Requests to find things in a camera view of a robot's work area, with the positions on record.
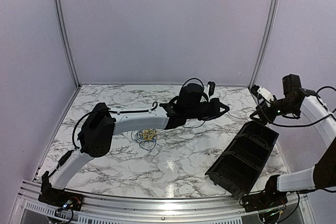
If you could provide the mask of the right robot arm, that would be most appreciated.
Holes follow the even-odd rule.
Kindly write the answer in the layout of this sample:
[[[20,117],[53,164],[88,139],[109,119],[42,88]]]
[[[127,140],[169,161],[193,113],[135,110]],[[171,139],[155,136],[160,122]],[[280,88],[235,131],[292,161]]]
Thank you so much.
[[[276,125],[278,116],[299,119],[304,115],[308,124],[301,128],[314,126],[326,145],[326,151],[312,167],[284,175],[271,176],[260,195],[260,203],[271,207],[289,192],[309,193],[316,190],[330,191],[335,187],[335,112],[323,103],[318,92],[303,88],[300,77],[289,74],[282,79],[282,99],[277,99],[269,90],[253,85],[249,88],[257,99],[255,112],[250,115],[263,125]]]

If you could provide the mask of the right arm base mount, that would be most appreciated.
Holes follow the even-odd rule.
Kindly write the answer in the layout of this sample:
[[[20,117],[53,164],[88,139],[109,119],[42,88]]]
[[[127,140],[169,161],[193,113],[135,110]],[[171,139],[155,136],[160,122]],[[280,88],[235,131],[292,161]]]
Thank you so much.
[[[287,193],[277,189],[278,177],[279,175],[271,176],[262,191],[242,196],[239,203],[246,212],[284,206],[288,202]]]

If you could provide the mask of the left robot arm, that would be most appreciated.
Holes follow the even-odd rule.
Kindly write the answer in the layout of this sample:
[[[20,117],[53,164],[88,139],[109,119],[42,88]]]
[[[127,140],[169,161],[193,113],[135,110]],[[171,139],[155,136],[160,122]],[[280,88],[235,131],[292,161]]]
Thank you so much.
[[[148,109],[111,110],[105,103],[98,103],[79,119],[83,123],[80,132],[72,133],[72,140],[80,144],[67,151],[51,172],[42,175],[41,194],[54,205],[63,205],[68,182],[88,162],[108,154],[115,135],[145,129],[171,130],[185,125],[187,120],[210,121],[229,111],[229,106],[213,97],[213,82],[209,92],[204,90],[203,85],[184,84],[169,102],[155,101]]]

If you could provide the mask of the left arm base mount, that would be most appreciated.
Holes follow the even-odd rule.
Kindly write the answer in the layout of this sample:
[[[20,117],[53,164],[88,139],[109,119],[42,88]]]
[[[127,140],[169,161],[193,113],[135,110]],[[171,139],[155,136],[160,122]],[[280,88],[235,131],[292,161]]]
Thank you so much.
[[[71,193],[64,189],[55,189],[49,181],[49,172],[46,171],[42,178],[42,184],[38,201],[58,207],[59,209],[72,209],[74,211],[80,211],[83,203],[83,195]]]

